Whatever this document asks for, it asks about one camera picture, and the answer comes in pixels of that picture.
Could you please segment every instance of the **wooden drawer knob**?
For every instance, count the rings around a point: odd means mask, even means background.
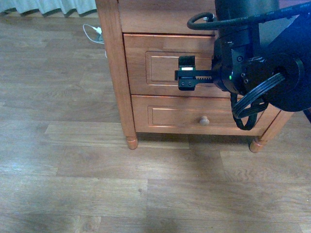
[[[209,124],[209,119],[207,118],[207,116],[201,117],[201,119],[200,119],[200,125],[206,126],[206,125],[208,125],[208,124]]]

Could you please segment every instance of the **drawer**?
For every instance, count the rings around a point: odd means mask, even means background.
[[[132,104],[136,131],[151,133],[262,135],[279,113],[270,105],[251,131],[242,131],[233,120],[228,99],[132,96]],[[202,117],[209,124],[201,125]]]
[[[214,84],[179,91],[174,80],[178,57],[195,55],[197,69],[211,69],[214,37],[125,34],[124,44],[131,94],[228,98]]]
[[[187,21],[194,15],[201,12],[215,13],[214,0],[119,0],[119,12],[122,31],[125,33],[214,33],[194,31],[187,27]]]

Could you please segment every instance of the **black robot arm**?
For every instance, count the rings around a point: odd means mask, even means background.
[[[195,70],[194,56],[180,57],[179,89],[214,83],[230,92],[233,118],[243,130],[254,127],[257,113],[269,103],[289,112],[311,107],[311,2],[284,9],[278,0],[216,0],[215,5],[218,21],[212,13],[188,21],[193,30],[218,30],[212,70]],[[204,17],[206,23],[196,23]]]

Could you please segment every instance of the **wooden nightstand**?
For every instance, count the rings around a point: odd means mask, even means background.
[[[193,15],[215,12],[213,0],[96,0],[110,73],[128,147],[136,132],[256,136],[258,152],[279,133],[292,113],[269,106],[251,131],[237,128],[229,93],[213,84],[182,92],[174,81],[178,57],[196,55],[198,69],[209,69],[215,36],[192,31]]]

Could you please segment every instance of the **top drawer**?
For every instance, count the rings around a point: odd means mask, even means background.
[[[198,13],[215,14],[214,0],[119,0],[119,12],[125,33],[214,34],[187,27]]]

